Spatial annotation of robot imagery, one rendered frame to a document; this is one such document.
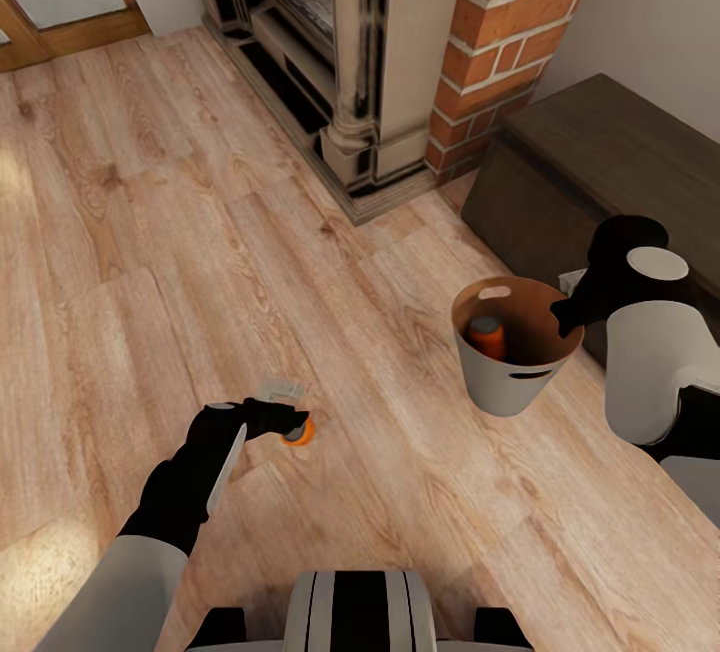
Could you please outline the can of soda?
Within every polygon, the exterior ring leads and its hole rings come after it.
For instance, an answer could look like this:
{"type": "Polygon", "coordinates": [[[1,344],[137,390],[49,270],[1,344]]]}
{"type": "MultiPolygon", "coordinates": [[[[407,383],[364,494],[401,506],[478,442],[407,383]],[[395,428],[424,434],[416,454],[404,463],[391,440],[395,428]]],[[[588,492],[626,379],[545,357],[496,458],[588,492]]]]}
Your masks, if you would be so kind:
{"type": "Polygon", "coordinates": [[[505,332],[497,317],[481,315],[475,317],[469,325],[469,341],[472,348],[481,352],[484,356],[499,360],[504,364],[505,354],[505,332]]]}
{"type": "Polygon", "coordinates": [[[315,424],[309,417],[301,428],[294,428],[288,435],[281,435],[283,443],[287,445],[299,446],[306,445],[315,436],[315,424]]]}
{"type": "MultiPolygon", "coordinates": [[[[523,365],[523,361],[514,355],[504,356],[504,362],[510,362],[510,364],[513,365],[523,365]]],[[[526,376],[527,373],[513,373],[511,375],[514,379],[524,379],[526,376]]]]}

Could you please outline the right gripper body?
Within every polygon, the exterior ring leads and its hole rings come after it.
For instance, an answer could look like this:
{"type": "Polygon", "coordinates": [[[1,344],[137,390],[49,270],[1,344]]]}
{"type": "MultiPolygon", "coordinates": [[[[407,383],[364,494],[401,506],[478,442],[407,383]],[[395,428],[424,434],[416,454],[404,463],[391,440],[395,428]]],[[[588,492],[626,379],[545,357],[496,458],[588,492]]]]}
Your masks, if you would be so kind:
{"type": "Polygon", "coordinates": [[[584,282],[577,285],[572,297],[553,302],[550,310],[560,324],[571,331],[581,325],[605,320],[603,296],[590,292],[584,282]]]}

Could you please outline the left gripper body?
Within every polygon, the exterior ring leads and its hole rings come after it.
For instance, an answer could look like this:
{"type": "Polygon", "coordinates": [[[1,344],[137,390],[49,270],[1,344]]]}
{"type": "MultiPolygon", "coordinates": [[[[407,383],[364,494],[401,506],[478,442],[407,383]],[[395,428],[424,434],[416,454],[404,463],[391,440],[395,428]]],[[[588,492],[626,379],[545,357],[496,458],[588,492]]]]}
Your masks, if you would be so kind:
{"type": "Polygon", "coordinates": [[[256,398],[244,398],[243,405],[256,407],[261,414],[261,428],[257,436],[267,432],[288,435],[292,430],[295,407],[285,404],[272,404],[272,402],[260,402],[256,398]]]}

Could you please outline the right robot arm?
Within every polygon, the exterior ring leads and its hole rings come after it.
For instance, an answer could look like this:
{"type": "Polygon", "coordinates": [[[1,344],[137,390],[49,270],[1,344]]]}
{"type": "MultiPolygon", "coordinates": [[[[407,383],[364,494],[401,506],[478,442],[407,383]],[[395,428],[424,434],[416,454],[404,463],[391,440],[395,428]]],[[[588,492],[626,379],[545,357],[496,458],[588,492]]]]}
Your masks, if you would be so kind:
{"type": "Polygon", "coordinates": [[[629,215],[594,232],[587,269],[559,275],[550,310],[564,339],[607,320],[605,416],[648,452],[720,530],[720,347],[657,220],[629,215]]]}

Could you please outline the trash can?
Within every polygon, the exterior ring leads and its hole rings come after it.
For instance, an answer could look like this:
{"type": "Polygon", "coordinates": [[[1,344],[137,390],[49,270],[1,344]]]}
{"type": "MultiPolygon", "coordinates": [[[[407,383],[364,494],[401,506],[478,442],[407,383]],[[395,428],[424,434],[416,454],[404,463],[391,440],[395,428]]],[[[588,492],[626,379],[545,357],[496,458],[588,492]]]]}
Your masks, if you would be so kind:
{"type": "Polygon", "coordinates": [[[451,319],[467,392],[479,409],[497,417],[520,414],[574,355],[586,326],[575,327],[563,339],[560,321],[550,310],[553,302],[567,298],[541,281],[517,276],[483,279],[458,294],[451,319]],[[483,289],[496,286],[510,287],[510,295],[479,297],[483,289]],[[472,348],[469,325],[481,315],[497,317],[505,332],[505,354],[518,357],[523,365],[504,364],[472,348]],[[514,379],[513,373],[527,376],[514,379]]]}

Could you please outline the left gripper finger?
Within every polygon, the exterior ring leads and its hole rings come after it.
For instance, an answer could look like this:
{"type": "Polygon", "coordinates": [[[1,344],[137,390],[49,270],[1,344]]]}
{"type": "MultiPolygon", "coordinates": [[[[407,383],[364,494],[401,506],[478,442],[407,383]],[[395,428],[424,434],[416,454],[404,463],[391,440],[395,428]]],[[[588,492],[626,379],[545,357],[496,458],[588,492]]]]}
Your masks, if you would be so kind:
{"type": "Polygon", "coordinates": [[[294,428],[301,428],[304,422],[309,418],[309,411],[297,411],[294,414],[292,431],[294,428]]]}

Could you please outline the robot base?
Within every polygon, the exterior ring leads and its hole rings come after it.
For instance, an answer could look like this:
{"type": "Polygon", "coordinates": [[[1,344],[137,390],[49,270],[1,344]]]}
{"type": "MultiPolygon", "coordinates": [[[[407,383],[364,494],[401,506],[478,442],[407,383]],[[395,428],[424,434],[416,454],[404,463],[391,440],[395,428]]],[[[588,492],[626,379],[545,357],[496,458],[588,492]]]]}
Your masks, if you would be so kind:
{"type": "MultiPolygon", "coordinates": [[[[437,639],[437,652],[534,652],[506,607],[480,607],[474,640],[437,639]]],[[[242,608],[214,608],[185,652],[283,652],[284,639],[247,641],[242,608]]]]}

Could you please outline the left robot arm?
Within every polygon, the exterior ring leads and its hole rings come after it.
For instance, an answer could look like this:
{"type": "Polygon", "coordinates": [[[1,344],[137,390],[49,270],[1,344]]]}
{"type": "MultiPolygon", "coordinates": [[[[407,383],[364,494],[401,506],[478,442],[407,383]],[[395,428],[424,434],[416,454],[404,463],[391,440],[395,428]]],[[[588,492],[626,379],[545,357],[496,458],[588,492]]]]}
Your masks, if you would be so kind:
{"type": "Polygon", "coordinates": [[[185,445],[151,473],[137,507],[69,606],[31,652],[154,652],[199,527],[219,500],[243,443],[288,435],[309,411],[296,383],[263,378],[243,404],[211,403],[185,445]]]}

